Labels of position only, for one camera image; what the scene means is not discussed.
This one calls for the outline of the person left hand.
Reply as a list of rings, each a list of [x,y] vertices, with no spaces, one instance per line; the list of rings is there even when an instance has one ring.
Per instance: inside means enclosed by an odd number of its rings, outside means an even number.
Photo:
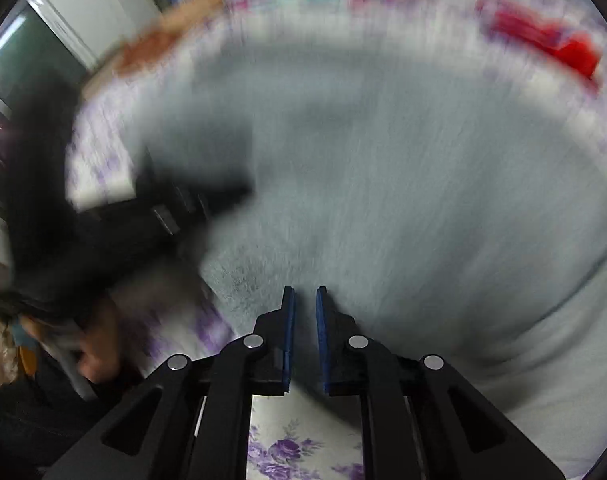
[[[76,367],[81,376],[94,384],[117,375],[121,348],[119,315],[112,300],[105,300],[92,312],[90,321],[75,334],[74,350],[80,353]]]

